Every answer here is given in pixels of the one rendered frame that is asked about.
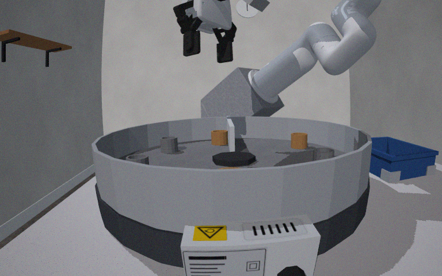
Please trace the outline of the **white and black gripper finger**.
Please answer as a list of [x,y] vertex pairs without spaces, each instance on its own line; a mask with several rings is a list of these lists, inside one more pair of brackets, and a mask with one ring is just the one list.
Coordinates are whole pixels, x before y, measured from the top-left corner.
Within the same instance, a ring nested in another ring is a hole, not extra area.
[[[177,22],[181,27],[181,33],[184,34],[183,38],[183,55],[191,56],[200,53],[200,31],[197,30],[201,25],[202,20],[198,17],[193,18],[186,15],[185,10],[193,7],[193,1],[185,2],[177,5],[173,8],[177,17]],[[196,31],[197,30],[197,31]]]
[[[217,40],[218,44],[216,44],[217,49],[217,62],[225,63],[233,61],[233,45],[235,33],[237,31],[237,27],[232,22],[232,27],[230,30],[212,28]],[[222,37],[221,33],[225,33]]]

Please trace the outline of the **blue crate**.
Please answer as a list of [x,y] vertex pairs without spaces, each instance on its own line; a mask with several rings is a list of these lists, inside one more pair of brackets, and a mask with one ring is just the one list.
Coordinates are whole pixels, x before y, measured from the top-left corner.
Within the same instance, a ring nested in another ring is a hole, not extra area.
[[372,137],[369,172],[387,183],[434,175],[439,152],[391,137]]

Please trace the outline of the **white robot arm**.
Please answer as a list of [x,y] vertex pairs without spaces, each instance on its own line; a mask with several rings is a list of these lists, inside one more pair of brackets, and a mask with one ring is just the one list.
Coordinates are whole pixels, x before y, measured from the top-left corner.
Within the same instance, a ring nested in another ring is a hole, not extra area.
[[381,0],[342,0],[331,12],[342,40],[327,23],[311,24],[262,69],[249,72],[252,88],[273,104],[280,92],[309,72],[318,60],[328,74],[342,74],[374,45],[376,29],[368,17],[380,3]]

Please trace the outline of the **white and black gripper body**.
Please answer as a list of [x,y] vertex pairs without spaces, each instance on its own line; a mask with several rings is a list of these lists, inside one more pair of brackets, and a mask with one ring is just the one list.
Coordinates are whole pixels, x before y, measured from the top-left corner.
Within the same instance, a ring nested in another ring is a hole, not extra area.
[[232,26],[230,0],[194,0],[193,7],[186,9],[187,16],[202,20],[197,30],[213,34],[212,28],[230,30]]

